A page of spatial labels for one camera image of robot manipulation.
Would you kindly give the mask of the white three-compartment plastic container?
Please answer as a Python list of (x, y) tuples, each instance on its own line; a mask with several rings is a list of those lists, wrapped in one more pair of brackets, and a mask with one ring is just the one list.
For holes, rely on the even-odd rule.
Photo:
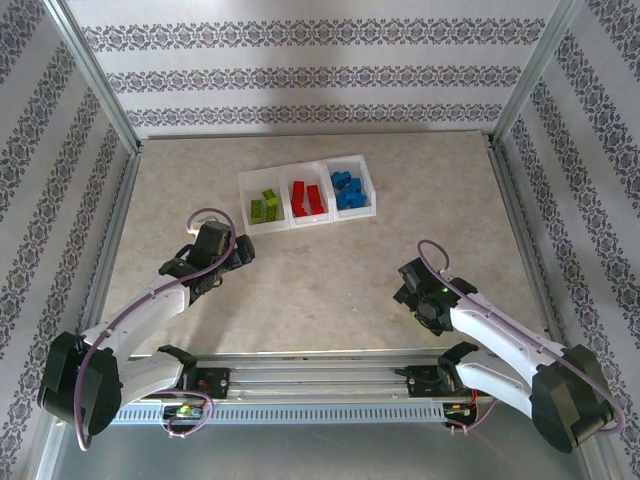
[[(330, 175), (333, 172), (348, 171), (352, 177), (361, 179), (361, 193), (367, 197), (363, 208), (338, 210), (336, 196), (343, 190), (349, 189), (349, 184), (342, 190), (333, 188)], [(369, 174), (365, 157), (361, 154), (346, 157), (330, 158), (326, 160), (308, 161), (279, 167), (270, 167), (238, 174), (239, 192), (242, 206), (242, 216), (245, 230), (248, 234), (266, 234), (319, 226), (340, 221), (349, 221), (374, 217), (377, 214), (376, 191)], [(305, 195), (302, 202), (308, 212), (305, 217), (295, 218), (291, 208), (292, 185), (294, 181), (305, 183)], [(321, 202), (325, 213), (313, 215), (307, 196), (307, 186), (317, 185), (321, 195)], [(266, 211), (266, 202), (262, 192), (272, 189), (278, 196), (278, 220), (260, 224), (250, 222), (250, 201), (262, 200)]]

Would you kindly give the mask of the aluminium right frame post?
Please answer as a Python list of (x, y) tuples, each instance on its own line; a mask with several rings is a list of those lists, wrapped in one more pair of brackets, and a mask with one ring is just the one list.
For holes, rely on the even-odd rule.
[(513, 92), (501, 112), (496, 126), (489, 135), (495, 148), (504, 140), (516, 118), (529, 98), (547, 63), (559, 45), (583, 0), (559, 0), (546, 27), (541, 33)]

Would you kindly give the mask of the aluminium left side rail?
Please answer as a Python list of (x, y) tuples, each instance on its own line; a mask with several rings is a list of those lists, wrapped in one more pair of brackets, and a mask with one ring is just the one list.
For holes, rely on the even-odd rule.
[(143, 147), (139, 147), (129, 156), (117, 185), (116, 196), (99, 243), (88, 289), (73, 331), (76, 335), (96, 326), (102, 318), (142, 153)]

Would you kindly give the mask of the aluminium frame post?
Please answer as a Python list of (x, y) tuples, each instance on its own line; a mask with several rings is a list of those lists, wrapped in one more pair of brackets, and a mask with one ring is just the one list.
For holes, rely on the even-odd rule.
[(41, 0), (41, 3), (51, 16), (62, 40), (124, 142), (127, 151), (137, 153), (141, 141), (66, 0)]
[(559, 0), (546, 27), (541, 33), (513, 92), (501, 112), (496, 126), (489, 135), (495, 148), (504, 140), (516, 118), (529, 98), (547, 63), (559, 45), (583, 0)]

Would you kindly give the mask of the grey metal shelf panel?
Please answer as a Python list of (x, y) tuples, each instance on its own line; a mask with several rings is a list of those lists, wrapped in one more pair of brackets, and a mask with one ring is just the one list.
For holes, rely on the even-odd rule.
[(436, 423), (216, 425), (187, 439), (111, 426), (87, 452), (55, 423), (24, 480), (632, 480), (607, 439), (572, 454), (503, 405), (468, 434)]

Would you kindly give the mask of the aluminium right side rail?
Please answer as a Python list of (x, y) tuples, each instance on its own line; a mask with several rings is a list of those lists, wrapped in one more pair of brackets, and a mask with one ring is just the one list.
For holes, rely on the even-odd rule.
[(544, 331), (552, 340), (573, 346), (574, 343), (566, 336), (564, 319), (552, 298), (546, 265), (531, 236), (526, 208), (518, 185), (511, 176), (509, 164), (501, 150), (494, 146), (491, 135), (485, 135), (484, 140)]

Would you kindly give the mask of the aluminium front frame rail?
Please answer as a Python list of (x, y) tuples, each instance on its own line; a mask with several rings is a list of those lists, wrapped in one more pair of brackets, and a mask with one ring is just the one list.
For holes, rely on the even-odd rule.
[[(432, 358), (429, 363), (420, 365), (436, 366), (439, 357)], [(230, 370), (229, 386), (232, 383), (240, 382), (242, 379), (241, 375), (233, 373), (231, 367), (227, 365), (211, 366), (200, 362), (198, 359), (197, 361), (199, 368), (228, 368)], [(283, 358), (279, 361), (271, 358), (261, 358), (257, 366), (251, 368), (249, 375), (260, 384), (305, 384), (308, 387), (322, 385), (329, 390), (335, 390), (342, 384), (368, 384), (381, 380), (388, 382), (404, 381), (406, 383), (406, 379), (397, 375), (395, 370), (407, 366), (410, 365), (392, 366), (385, 364), (365, 368), (359, 358)]]

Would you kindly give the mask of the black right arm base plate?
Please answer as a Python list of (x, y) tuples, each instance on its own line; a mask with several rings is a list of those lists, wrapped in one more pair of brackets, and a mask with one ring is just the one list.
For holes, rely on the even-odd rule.
[(467, 387), (454, 388), (441, 380), (435, 365), (410, 365), (396, 369), (395, 373), (406, 379), (408, 395), (411, 398), (471, 397), (476, 393), (480, 398), (489, 395), (477, 389)]

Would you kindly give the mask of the aluminium left frame post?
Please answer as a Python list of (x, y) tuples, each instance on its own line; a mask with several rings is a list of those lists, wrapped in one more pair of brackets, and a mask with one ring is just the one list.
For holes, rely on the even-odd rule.
[(127, 151), (137, 153), (141, 141), (66, 0), (41, 0), (41, 3), (51, 16), (62, 40), (124, 142)]

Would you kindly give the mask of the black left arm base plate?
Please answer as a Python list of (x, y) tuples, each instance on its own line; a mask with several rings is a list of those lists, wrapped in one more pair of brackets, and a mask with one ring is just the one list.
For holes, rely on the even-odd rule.
[(227, 398), (230, 370), (228, 368), (198, 368), (194, 389), (214, 400)]

